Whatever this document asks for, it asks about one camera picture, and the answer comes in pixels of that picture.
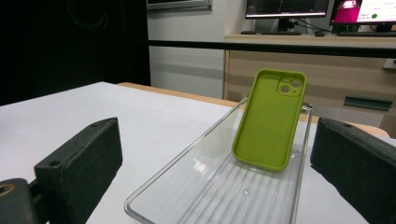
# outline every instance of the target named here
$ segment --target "white tabletop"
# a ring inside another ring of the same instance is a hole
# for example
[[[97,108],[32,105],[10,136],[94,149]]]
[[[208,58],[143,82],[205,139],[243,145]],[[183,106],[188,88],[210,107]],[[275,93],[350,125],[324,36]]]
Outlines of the white tabletop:
[[[88,223],[131,223],[128,196],[219,120],[230,107],[104,82],[0,106],[0,180],[35,179],[34,166],[91,123],[117,117],[123,164]],[[297,223],[366,223],[320,174],[309,155]],[[396,146],[396,140],[382,138]]]

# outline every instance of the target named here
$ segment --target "monitor screen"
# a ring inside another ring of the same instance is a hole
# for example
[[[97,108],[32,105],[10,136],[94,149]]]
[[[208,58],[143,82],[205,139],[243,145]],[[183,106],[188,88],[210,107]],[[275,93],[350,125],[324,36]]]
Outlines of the monitor screen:
[[[389,31],[396,24],[396,0],[335,0],[330,25],[378,25]]]
[[[247,0],[246,19],[280,19],[282,31],[291,18],[325,17],[328,5],[329,0]]]

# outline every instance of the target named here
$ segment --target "transparent container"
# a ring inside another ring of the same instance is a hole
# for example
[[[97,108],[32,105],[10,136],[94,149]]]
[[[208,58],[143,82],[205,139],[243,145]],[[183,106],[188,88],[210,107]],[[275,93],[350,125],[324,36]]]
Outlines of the transparent container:
[[[311,108],[302,108],[288,166],[270,172],[233,156],[246,101],[127,199],[136,223],[294,223]]]

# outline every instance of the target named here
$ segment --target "white wall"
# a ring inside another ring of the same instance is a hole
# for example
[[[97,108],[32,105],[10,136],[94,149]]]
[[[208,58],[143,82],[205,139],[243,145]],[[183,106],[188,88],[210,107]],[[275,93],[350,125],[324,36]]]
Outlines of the white wall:
[[[148,14],[148,39],[222,42],[243,29],[244,7],[213,0],[211,11]],[[222,98],[224,50],[150,47],[149,55],[152,86]]]

